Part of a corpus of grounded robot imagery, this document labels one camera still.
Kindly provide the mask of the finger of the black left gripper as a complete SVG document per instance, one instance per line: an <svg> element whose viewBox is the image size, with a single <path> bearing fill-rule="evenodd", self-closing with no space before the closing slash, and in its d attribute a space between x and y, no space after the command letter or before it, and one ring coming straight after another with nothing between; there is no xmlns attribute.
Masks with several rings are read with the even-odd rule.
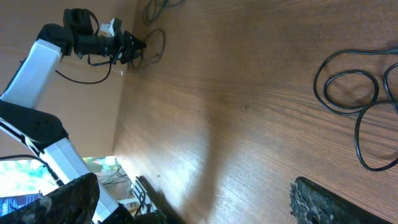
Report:
<svg viewBox="0 0 398 224"><path fill-rule="evenodd" d="M147 47L143 40L138 39L129 34L129 61L135 60L142 56L143 50Z"/></svg>

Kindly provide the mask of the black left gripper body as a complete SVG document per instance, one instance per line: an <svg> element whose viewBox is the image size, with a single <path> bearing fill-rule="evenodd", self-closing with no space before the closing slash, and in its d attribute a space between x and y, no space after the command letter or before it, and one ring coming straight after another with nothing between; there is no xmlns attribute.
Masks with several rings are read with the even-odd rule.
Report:
<svg viewBox="0 0 398 224"><path fill-rule="evenodd" d="M134 55L134 42L132 39L132 34L125 30L123 35L119 35L119 40L121 44L119 61L121 62L121 64L125 64L130 62Z"/></svg>

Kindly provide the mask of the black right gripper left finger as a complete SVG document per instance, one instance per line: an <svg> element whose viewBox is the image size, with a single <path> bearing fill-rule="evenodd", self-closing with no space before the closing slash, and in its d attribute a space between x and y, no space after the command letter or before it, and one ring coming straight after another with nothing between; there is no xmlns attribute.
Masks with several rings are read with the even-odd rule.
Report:
<svg viewBox="0 0 398 224"><path fill-rule="evenodd" d="M87 173L1 217L1 223L91 223L100 197L97 176Z"/></svg>

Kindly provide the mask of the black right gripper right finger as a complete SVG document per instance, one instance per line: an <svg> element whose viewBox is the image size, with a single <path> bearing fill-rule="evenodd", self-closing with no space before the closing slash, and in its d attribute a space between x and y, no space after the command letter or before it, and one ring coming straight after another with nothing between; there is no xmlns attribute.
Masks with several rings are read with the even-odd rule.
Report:
<svg viewBox="0 0 398 224"><path fill-rule="evenodd" d="M290 214L298 223L387 223L305 177L290 184Z"/></svg>

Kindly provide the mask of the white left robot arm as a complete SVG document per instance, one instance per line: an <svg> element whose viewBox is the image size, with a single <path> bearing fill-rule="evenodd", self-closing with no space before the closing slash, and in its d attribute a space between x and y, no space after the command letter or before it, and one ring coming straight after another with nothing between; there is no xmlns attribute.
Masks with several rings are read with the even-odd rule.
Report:
<svg viewBox="0 0 398 224"><path fill-rule="evenodd" d="M132 62L147 44L128 31L121 20L93 28L96 16L87 9L66 9L63 24L43 26L28 56L1 94L1 129L29 148L33 159L47 168L59 187L89 172L62 122L36 109L44 90L65 56L100 55L106 64Z"/></svg>

